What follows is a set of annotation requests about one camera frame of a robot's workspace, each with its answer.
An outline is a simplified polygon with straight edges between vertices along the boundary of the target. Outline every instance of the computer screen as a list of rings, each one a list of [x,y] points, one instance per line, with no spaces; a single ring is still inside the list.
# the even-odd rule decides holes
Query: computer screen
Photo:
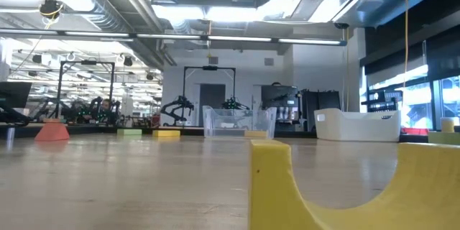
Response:
[[[9,108],[25,108],[32,83],[0,82],[0,102]]]

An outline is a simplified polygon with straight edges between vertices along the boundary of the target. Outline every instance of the doorway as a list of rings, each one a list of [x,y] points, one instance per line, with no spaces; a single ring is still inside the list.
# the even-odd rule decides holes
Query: doorway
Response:
[[[222,109],[225,102],[225,85],[224,84],[200,84],[200,113],[198,117],[198,126],[203,126],[203,105],[210,106],[213,109]]]

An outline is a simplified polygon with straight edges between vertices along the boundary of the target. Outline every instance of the wooden floor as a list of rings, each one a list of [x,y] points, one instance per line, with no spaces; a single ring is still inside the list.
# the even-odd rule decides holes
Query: wooden floor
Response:
[[[279,140],[292,145],[304,198],[324,206],[365,203],[395,171],[393,143]],[[2,142],[1,229],[247,229],[248,161],[244,140]]]

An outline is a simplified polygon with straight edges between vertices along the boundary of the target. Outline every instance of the air vent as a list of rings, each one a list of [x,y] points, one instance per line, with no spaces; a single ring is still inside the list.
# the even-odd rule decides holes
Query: air vent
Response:
[[[273,58],[265,58],[264,64],[265,66],[273,66],[275,65],[275,60]]]
[[[209,57],[209,65],[218,65],[219,57]]]

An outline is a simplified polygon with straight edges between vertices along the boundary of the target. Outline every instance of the white bin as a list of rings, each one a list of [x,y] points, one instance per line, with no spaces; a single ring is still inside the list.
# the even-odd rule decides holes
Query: white bin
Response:
[[[266,111],[212,109],[203,106],[204,137],[248,137],[272,139],[276,108]]]
[[[398,142],[401,113],[399,111],[359,113],[322,109],[315,111],[315,123],[319,139]]]

